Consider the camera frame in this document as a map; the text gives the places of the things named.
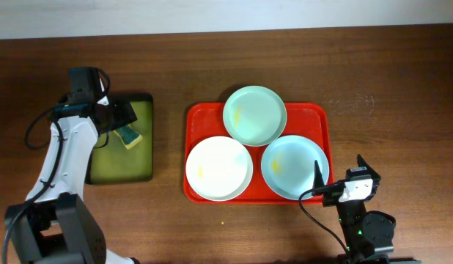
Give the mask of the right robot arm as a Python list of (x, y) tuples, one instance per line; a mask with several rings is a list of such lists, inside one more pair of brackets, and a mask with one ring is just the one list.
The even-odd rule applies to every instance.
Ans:
[(381, 176), (360, 156), (356, 168), (346, 171), (345, 179), (324, 184), (323, 170), (314, 163), (312, 188), (304, 194), (321, 196), (324, 207), (337, 209), (339, 224), (345, 239), (338, 240), (345, 250), (338, 256), (340, 263), (417, 263), (411, 258), (391, 259), (396, 219), (377, 210), (368, 211), (365, 202), (371, 200), (380, 185)]

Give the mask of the light blue plate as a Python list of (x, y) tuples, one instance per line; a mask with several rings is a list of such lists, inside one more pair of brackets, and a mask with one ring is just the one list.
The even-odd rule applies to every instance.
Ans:
[(268, 187), (279, 196), (297, 200), (313, 187), (314, 165), (327, 183), (331, 168), (324, 151), (303, 136), (282, 136), (266, 148), (261, 158), (261, 173)]

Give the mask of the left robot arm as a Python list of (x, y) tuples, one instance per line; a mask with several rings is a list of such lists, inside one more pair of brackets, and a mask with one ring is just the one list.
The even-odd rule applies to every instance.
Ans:
[(136, 120), (131, 104), (108, 98), (111, 80), (97, 67), (68, 71), (70, 92), (41, 115), (50, 138), (40, 175), (23, 203), (7, 208), (1, 261), (13, 246), (21, 263), (136, 263), (106, 245), (83, 201), (99, 136)]

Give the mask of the white plate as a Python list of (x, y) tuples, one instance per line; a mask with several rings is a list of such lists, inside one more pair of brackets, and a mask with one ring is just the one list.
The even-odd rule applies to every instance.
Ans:
[(248, 150), (226, 136), (212, 136), (193, 147), (185, 162), (190, 187), (204, 199), (225, 202), (241, 195), (252, 180)]

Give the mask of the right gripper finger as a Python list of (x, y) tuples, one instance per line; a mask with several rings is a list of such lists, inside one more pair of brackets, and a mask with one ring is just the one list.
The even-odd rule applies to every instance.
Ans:
[(321, 195), (323, 192), (323, 187), (325, 186), (323, 182), (323, 176), (320, 170), (320, 166), (318, 164), (318, 161), (314, 161), (314, 182), (313, 182), (313, 189), (312, 189), (312, 195), (313, 196), (318, 196)]
[(357, 164), (359, 167), (365, 167), (371, 175), (377, 174), (377, 172), (363, 159), (360, 154), (357, 155)]

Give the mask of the mint green plate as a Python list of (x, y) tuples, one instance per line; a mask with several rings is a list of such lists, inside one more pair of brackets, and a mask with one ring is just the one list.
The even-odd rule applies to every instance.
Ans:
[(260, 147), (282, 134), (287, 124), (287, 110), (273, 90), (247, 86), (229, 96), (222, 118), (233, 139), (247, 146)]

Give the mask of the yellow green sponge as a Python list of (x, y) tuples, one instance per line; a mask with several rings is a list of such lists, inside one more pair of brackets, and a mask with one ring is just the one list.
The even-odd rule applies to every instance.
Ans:
[(131, 125), (125, 125), (117, 128), (114, 130), (114, 133), (119, 137), (127, 150), (133, 148), (143, 140), (143, 136), (134, 130)]

